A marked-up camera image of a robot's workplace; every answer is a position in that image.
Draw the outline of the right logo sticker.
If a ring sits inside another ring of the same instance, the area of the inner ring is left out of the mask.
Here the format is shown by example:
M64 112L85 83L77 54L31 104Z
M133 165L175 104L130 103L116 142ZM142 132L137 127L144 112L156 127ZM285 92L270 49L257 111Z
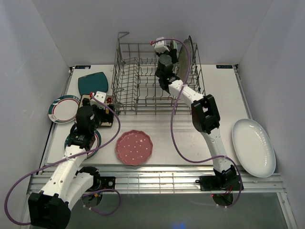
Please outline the right logo sticker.
M218 64L216 65L217 69L232 69L233 66L232 65L223 65L223 64Z

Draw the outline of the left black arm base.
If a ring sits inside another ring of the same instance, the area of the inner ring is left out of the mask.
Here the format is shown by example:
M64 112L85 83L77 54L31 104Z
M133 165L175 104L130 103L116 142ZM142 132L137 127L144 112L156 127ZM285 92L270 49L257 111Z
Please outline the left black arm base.
M116 177L102 176L96 167L83 167L78 172L87 173L93 177L93 185L87 191L97 191L100 189L115 189Z

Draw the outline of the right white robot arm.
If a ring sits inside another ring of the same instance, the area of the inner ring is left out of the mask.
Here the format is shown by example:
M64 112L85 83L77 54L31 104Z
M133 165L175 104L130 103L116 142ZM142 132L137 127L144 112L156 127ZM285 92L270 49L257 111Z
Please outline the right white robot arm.
M155 75L159 79L160 87L190 107L193 126L203 136L208 146L215 175L200 178L202 189L242 190L241 178L238 176L234 162L227 157L221 139L220 115L214 97L194 91L173 72L175 50L165 50L157 56L159 59Z

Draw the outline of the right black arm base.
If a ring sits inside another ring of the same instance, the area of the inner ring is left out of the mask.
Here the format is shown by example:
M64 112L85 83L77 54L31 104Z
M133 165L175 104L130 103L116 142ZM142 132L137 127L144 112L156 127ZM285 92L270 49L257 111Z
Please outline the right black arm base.
M235 177L228 181L221 181L217 176L200 176L196 181L201 191L238 191L240 187L244 190L244 186L240 183L240 178Z

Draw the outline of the pink dotted scalloped plate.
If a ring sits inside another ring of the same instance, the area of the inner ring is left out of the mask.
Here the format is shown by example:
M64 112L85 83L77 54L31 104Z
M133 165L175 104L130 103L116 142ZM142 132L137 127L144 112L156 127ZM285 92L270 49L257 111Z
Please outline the pink dotted scalloped plate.
M131 130L123 133L115 146L117 158L128 166L145 163L153 153L151 138L143 131Z

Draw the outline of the speckled beige round plate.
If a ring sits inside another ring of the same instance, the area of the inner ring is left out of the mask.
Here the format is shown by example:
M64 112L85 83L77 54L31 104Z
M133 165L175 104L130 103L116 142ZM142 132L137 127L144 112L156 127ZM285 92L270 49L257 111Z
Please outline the speckled beige round plate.
M177 76L184 82L188 72L189 64L192 65L193 61L193 48L190 39L185 39L185 46L182 46L179 51Z

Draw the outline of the white oval platter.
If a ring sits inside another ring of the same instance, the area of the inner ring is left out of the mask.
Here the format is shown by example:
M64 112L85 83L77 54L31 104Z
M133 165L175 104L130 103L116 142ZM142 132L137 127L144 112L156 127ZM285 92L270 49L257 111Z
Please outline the white oval platter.
M240 119L232 128L233 146L241 166L252 176L270 177L276 168L271 140L263 127L252 119Z

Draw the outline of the left logo sticker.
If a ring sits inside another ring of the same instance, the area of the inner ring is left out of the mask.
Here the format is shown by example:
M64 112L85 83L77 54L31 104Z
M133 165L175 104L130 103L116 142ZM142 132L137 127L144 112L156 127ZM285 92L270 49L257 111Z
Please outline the left logo sticker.
M76 65L75 67L74 67L74 69L90 69L91 68L91 66L90 65Z

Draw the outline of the round plate red teal rim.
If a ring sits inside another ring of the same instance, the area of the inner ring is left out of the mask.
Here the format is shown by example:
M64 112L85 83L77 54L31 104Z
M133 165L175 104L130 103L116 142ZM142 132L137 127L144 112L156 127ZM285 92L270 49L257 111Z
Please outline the round plate red teal rim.
M91 138L91 135L80 135L75 128L73 131L70 131L64 143L64 156L70 156L68 149L70 146L78 146L81 149L85 149L86 151L98 148L101 146L101 135L98 131L94 133L95 140Z

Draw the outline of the cream square flower plate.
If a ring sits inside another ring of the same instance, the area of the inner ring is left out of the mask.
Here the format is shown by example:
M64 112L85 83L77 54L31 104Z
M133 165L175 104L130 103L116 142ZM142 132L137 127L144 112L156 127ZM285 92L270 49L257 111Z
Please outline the cream square flower plate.
M84 99L91 99L89 94L83 94L81 96L81 101L79 104L79 108L83 106L83 100ZM111 96L106 96L106 100L104 101L104 103L109 106L113 111L115 111L114 109L114 105L112 104L112 97ZM113 124L113 120L114 120L114 114L112 112L109 111L108 108L104 108L105 111L105 115L104 115L104 120L102 121L100 127L111 127Z

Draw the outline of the black square floral plate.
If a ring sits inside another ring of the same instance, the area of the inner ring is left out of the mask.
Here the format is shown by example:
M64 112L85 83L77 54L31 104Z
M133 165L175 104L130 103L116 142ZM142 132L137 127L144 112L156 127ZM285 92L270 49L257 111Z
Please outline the black square floral plate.
M192 55L191 67L193 67L195 65L195 49L194 49L194 45L193 45L193 40L192 40L190 35L188 36L188 40L189 40L189 43L190 43L191 55Z

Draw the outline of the teal square plate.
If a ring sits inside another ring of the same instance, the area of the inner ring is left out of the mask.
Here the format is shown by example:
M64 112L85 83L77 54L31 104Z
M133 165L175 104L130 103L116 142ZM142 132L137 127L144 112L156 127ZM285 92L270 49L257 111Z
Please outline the teal square plate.
M104 72L92 73L78 79L78 90L81 96L97 91L106 93L109 84Z

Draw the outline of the mint green flower plate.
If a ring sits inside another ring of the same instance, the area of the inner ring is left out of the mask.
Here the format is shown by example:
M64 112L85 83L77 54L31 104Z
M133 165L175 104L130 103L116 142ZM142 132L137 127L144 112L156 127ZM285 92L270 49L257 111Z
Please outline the mint green flower plate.
M177 56L177 42L174 40L170 41L170 50L172 54L172 61L173 61L173 71L176 72L177 63L178 63L178 56Z

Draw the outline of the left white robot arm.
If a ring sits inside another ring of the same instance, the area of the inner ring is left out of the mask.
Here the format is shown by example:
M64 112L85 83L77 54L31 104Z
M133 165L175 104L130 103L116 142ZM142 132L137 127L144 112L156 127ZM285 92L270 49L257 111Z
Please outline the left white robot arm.
M91 167L88 172L78 171L78 168L92 149L95 133L105 122L106 113L111 111L105 104L106 100L104 94L84 98L70 129L63 161L39 193L31 193L28 199L31 225L45 229L66 228L72 208L85 191L94 191L101 186L95 168Z

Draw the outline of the logo sticker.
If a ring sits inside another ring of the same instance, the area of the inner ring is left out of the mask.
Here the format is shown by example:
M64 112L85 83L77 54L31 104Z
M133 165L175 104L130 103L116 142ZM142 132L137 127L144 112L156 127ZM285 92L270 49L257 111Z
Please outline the logo sticker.
M90 69L91 68L91 66L90 65L76 65L75 67L74 67L74 69Z
M217 69L232 69L233 66L232 65L223 65L223 64L218 64L216 65Z

